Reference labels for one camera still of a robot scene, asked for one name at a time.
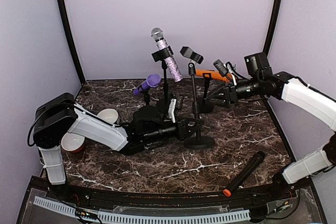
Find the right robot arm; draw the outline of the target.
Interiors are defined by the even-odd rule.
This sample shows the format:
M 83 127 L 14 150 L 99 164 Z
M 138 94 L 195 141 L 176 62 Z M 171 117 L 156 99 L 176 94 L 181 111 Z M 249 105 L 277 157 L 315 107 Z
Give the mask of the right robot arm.
M 241 79 L 237 84 L 225 83 L 212 91 L 206 101 L 220 98 L 224 107 L 237 105 L 240 99 L 255 95 L 274 97 L 298 106 L 317 117 L 331 130 L 335 130 L 335 99 L 312 88 L 300 77 L 287 72 L 273 73 L 264 52 L 245 56 L 249 79 Z M 282 168 L 272 178 L 272 194 L 279 195 L 303 178 L 335 167 L 335 136 L 326 145 Z

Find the white bowl black rim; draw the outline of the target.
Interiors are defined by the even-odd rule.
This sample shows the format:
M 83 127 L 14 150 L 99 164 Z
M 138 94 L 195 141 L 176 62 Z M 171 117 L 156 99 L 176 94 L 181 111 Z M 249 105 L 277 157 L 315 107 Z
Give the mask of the white bowl black rim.
M 120 122 L 119 112 L 115 109 L 104 109 L 97 116 L 111 124 L 119 124 Z

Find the orange toy microphone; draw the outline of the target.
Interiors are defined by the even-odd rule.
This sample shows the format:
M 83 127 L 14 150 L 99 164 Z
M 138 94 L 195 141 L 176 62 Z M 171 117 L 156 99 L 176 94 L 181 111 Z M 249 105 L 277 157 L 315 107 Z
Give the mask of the orange toy microphone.
M 213 71 L 213 70 L 196 69 L 196 76 L 203 77 L 203 78 L 210 78 L 210 79 L 224 81 L 224 82 L 233 82 L 233 77 L 230 73 L 228 73 L 225 77 L 222 77 L 218 71 Z

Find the black microphone orange cap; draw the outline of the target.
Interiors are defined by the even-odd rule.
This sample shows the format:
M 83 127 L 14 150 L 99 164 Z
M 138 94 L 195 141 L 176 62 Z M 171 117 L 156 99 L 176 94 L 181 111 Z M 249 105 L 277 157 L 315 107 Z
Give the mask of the black microphone orange cap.
M 252 174 L 252 172 L 263 162 L 265 159 L 265 153 L 258 151 L 255 153 L 243 170 L 229 183 L 229 185 L 223 190 L 223 194 L 226 197 L 230 197 L 232 193 Z

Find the black table front rail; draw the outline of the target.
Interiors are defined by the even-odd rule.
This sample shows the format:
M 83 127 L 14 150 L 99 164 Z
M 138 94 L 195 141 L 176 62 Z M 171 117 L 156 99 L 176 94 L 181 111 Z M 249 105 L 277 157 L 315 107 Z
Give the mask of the black table front rail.
M 61 198 L 69 204 L 79 204 L 82 208 L 97 210 L 112 209 L 116 206 L 139 208 L 196 208 L 219 205 L 229 205 L 231 209 L 236 207 L 262 208 L 268 203 L 278 203 L 289 199 L 296 205 L 298 202 L 307 201 L 314 205 L 314 193 L 310 180 L 305 179 L 294 189 L 286 190 L 278 196 L 271 192 L 272 185 L 262 185 L 251 188 L 238 189 L 231 197 L 226 197 L 222 192 L 191 193 L 191 194 L 146 194 L 130 193 L 111 190 L 101 190 L 76 185 L 57 186 L 50 193 L 45 179 L 32 176 L 26 189 L 25 197 L 32 193 L 38 193 L 49 198 Z

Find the black stand ring clip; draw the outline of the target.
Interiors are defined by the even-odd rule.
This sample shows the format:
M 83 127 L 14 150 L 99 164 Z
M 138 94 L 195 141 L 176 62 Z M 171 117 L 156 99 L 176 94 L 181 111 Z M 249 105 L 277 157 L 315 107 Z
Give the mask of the black stand ring clip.
M 144 102 L 145 102 L 146 106 L 150 105 L 150 101 L 151 101 L 150 94 L 149 94 L 150 89 L 152 89 L 151 86 L 149 86 L 147 88 L 145 88 L 143 86 L 140 86 L 140 88 L 139 88 L 139 92 L 141 94 L 143 94 Z

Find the tall stand large clip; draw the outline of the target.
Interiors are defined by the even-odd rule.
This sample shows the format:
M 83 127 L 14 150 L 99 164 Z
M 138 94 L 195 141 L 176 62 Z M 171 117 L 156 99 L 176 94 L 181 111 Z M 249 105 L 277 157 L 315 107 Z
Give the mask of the tall stand large clip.
M 173 78 L 176 77 L 176 63 L 174 63 L 173 53 L 171 47 L 165 47 L 152 54 L 155 62 L 161 61 L 161 67 L 163 69 L 163 91 L 164 96 L 160 98 L 156 103 L 156 108 L 160 113 L 165 113 L 168 109 L 170 98 L 169 98 L 169 85 L 167 82 L 167 69 L 171 72 Z

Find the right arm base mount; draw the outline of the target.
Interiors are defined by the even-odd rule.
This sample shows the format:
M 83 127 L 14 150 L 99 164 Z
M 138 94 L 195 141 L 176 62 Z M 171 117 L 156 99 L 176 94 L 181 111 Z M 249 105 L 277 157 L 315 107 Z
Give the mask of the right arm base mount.
M 291 186 L 286 182 L 282 173 L 277 172 L 272 177 L 272 184 L 270 188 L 270 197 L 272 199 L 279 199 L 281 196 L 291 196 Z

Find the white cup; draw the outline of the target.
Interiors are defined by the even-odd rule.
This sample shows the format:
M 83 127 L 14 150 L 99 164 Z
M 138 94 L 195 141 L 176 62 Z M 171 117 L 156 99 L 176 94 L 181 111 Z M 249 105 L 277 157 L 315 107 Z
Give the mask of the white cup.
M 61 147 L 71 153 L 79 153 L 85 146 L 85 138 L 81 135 L 66 133 L 61 139 Z

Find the black corner post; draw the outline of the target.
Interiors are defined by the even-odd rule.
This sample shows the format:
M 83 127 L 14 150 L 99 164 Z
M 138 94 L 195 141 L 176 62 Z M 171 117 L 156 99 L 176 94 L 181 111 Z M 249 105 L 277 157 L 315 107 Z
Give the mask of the black corner post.
M 66 41 L 67 41 L 68 48 L 70 51 L 72 63 L 75 67 L 76 74 L 77 74 L 80 84 L 84 85 L 86 83 L 86 79 L 85 79 L 85 75 L 83 73 L 83 69 L 80 64 L 79 56 L 78 56 L 76 46 L 75 46 L 75 41 L 74 41 L 72 31 L 70 28 L 70 22 L 69 22 L 69 18 L 67 14 L 65 0 L 57 0 L 57 4 L 59 8 L 60 18 L 61 18 L 62 26 L 64 29 Z
M 266 54 L 266 56 L 268 56 L 270 52 L 270 47 L 275 34 L 280 7 L 281 7 L 281 0 L 274 0 L 267 35 L 263 47 L 263 52 Z

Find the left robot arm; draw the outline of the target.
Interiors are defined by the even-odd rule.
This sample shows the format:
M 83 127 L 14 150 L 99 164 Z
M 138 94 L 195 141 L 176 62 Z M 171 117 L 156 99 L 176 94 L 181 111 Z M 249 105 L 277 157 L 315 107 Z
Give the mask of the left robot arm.
M 60 142 L 67 133 L 88 138 L 130 156 L 171 137 L 185 141 L 200 131 L 203 120 L 176 116 L 175 109 L 176 106 L 171 105 L 163 118 L 156 107 L 146 105 L 134 112 L 131 122 L 117 124 L 89 112 L 75 102 L 71 93 L 66 92 L 36 110 L 27 144 L 38 147 L 50 187 L 65 188 L 67 175 Z

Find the left black corner post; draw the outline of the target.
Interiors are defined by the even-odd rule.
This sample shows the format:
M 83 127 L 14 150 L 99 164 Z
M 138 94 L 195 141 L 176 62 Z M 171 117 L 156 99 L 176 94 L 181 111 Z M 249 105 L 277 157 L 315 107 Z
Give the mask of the left black corner post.
M 57 4 L 59 8 L 60 18 L 61 18 L 62 26 L 64 29 L 66 41 L 67 41 L 68 48 L 70 51 L 72 63 L 75 67 L 76 74 L 77 74 L 80 84 L 84 85 L 86 83 L 86 79 L 85 79 L 85 75 L 83 73 L 83 69 L 80 64 L 79 56 L 78 56 L 76 46 L 75 46 L 75 41 L 74 41 L 72 31 L 70 28 L 70 22 L 69 22 L 69 18 L 67 14 L 65 0 L 57 0 Z

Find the purple toy microphone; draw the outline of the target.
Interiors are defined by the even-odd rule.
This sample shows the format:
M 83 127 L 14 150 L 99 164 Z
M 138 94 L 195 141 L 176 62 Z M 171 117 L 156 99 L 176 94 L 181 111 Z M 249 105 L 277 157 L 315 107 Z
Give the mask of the purple toy microphone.
M 161 77 L 159 74 L 150 74 L 147 78 L 133 90 L 134 95 L 139 95 L 143 91 L 147 91 L 150 88 L 156 88 L 161 82 Z

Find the right black corner post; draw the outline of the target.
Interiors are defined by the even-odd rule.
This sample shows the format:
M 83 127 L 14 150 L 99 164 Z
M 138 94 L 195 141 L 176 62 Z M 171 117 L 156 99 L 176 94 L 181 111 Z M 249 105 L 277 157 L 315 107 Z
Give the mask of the right black corner post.
M 280 7 L 281 7 L 281 0 L 274 0 L 267 35 L 263 47 L 263 52 L 266 54 L 266 56 L 268 56 L 270 52 L 270 47 L 275 34 Z

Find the glitter microphone silver head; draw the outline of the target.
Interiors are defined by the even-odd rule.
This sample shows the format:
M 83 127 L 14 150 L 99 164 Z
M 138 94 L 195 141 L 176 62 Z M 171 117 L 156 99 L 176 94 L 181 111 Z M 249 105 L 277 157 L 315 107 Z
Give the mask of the glitter microphone silver head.
M 155 62 L 163 60 L 170 71 L 170 74 L 175 82 L 179 82 L 183 79 L 182 74 L 177 66 L 177 63 L 173 57 L 173 51 L 166 42 L 163 36 L 163 30 L 160 28 L 153 28 L 151 30 L 151 37 L 154 39 L 158 51 L 152 54 Z

